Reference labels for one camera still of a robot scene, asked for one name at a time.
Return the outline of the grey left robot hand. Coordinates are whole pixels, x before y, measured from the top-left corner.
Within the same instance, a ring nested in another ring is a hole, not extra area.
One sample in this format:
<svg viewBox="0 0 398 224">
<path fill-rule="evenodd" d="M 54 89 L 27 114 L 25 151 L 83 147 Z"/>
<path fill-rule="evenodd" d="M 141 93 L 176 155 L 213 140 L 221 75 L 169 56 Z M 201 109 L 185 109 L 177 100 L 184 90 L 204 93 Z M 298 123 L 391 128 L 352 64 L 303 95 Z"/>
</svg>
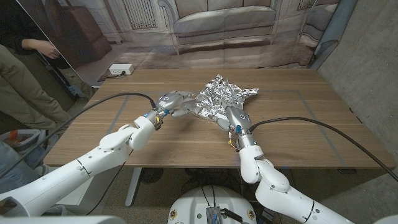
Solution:
<svg viewBox="0 0 398 224">
<path fill-rule="evenodd" d="M 161 96 L 155 103 L 155 108 L 147 112 L 144 117 L 147 118 L 156 129 L 159 129 L 163 123 L 163 118 L 168 114 L 173 118 L 181 118 L 188 113 L 188 109 L 178 109 L 183 102 L 192 100 L 194 93 L 189 91 L 171 91 Z"/>
</svg>

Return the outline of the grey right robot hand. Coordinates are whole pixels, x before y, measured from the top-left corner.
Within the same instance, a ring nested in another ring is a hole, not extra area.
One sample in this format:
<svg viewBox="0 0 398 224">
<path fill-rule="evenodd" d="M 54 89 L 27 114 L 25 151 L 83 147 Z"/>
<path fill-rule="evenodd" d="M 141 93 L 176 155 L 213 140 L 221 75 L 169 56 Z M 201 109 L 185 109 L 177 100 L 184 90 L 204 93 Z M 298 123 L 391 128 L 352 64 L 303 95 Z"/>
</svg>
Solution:
<svg viewBox="0 0 398 224">
<path fill-rule="evenodd" d="M 251 127 L 249 115 L 234 106 L 224 106 L 224 108 L 227 119 L 217 118 L 213 115 L 209 115 L 209 118 L 215 121 L 222 130 L 228 132 L 230 144 L 232 135 L 236 135 L 235 150 L 240 151 L 245 147 L 256 145 L 257 142 L 249 131 Z"/>
</svg>

